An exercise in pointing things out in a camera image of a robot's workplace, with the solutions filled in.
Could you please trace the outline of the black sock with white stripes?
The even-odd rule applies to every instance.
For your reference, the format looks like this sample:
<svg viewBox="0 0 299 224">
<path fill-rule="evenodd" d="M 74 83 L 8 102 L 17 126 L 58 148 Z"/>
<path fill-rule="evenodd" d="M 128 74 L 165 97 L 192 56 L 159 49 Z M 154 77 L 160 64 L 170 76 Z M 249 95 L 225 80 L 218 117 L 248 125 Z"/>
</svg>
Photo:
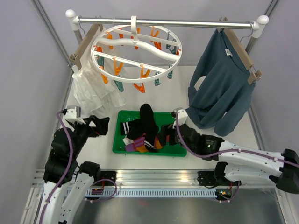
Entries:
<svg viewBox="0 0 299 224">
<path fill-rule="evenodd" d="M 156 152 L 155 139 L 159 131 L 154 119 L 154 113 L 149 104 L 143 104 L 139 111 L 140 118 L 120 123 L 120 134 L 131 140 L 144 137 L 145 149 Z"/>
</svg>

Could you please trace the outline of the orange front clothes peg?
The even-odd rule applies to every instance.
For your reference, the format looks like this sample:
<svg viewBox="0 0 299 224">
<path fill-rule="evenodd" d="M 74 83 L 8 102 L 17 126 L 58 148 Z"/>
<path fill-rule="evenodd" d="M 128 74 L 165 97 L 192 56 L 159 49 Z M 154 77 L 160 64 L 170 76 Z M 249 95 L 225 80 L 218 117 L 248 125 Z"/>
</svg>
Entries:
<svg viewBox="0 0 299 224">
<path fill-rule="evenodd" d="M 144 83 L 141 83 L 140 85 L 134 83 L 133 86 L 141 93 L 145 93 L 145 86 Z"/>
</svg>

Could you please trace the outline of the teal front clothes peg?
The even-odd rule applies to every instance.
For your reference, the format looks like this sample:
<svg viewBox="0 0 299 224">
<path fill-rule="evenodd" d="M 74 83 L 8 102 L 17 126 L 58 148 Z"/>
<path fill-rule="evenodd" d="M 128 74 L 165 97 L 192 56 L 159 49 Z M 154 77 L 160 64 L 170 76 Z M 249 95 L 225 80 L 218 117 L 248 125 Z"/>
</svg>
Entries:
<svg viewBox="0 0 299 224">
<path fill-rule="evenodd" d="M 155 72 L 155 76 L 156 76 L 156 75 L 159 75 L 160 73 L 161 73 L 161 72 L 156 71 L 156 72 Z M 159 78 L 157 78 L 157 79 L 154 80 L 154 85 L 155 85 L 155 86 L 159 86 L 160 84 L 161 84 L 161 82 L 160 82 Z"/>
</svg>

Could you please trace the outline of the white round clip hanger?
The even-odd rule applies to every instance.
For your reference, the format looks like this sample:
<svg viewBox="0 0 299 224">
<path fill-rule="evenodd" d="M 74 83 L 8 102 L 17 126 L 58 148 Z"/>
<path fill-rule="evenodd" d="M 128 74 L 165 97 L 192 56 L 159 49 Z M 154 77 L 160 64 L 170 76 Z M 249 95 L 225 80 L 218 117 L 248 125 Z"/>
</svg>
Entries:
<svg viewBox="0 0 299 224">
<path fill-rule="evenodd" d="M 122 57 L 113 56 L 108 53 L 99 52 L 97 43 L 108 46 L 128 45 L 144 49 L 155 56 L 170 61 L 172 64 L 167 68 L 160 68 L 153 65 L 128 60 Z M 99 34 L 91 48 L 91 58 L 97 69 L 107 79 L 124 83 L 145 83 L 155 81 L 171 73 L 178 66 L 182 56 L 182 44 L 179 38 L 169 29 L 157 26 L 154 23 L 137 20 L 132 16 L 129 22 L 117 22 L 117 25 Z M 98 65 L 97 59 L 109 59 L 114 65 L 114 74 L 107 72 L 103 66 Z M 122 78 L 119 76 L 124 64 L 133 65 L 141 69 L 140 77 Z"/>
</svg>

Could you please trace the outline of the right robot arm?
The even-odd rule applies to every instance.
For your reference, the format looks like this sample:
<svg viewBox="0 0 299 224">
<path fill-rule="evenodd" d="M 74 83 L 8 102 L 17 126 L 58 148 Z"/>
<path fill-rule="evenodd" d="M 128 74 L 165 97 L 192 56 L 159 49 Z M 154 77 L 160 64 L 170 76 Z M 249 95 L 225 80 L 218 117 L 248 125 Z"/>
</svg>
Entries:
<svg viewBox="0 0 299 224">
<path fill-rule="evenodd" d="M 157 138 L 162 146 L 179 144 L 198 158 L 216 161 L 213 178 L 219 185 L 270 182 L 284 192 L 299 192 L 299 157 L 294 150 L 279 153 L 241 147 L 220 137 L 200 134 L 186 124 L 163 125 Z"/>
</svg>

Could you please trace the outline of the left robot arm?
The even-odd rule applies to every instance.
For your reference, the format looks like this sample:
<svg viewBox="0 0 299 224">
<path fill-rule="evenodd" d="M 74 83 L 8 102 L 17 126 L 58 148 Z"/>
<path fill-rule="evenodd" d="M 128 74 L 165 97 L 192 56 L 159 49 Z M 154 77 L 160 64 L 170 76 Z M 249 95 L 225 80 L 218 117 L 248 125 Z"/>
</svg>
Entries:
<svg viewBox="0 0 299 224">
<path fill-rule="evenodd" d="M 64 119 L 71 127 L 62 124 L 54 134 L 43 176 L 40 224 L 71 224 L 88 188 L 102 179 L 99 164 L 90 161 L 78 164 L 77 157 L 88 138 L 107 134 L 110 118 L 65 115 Z"/>
</svg>

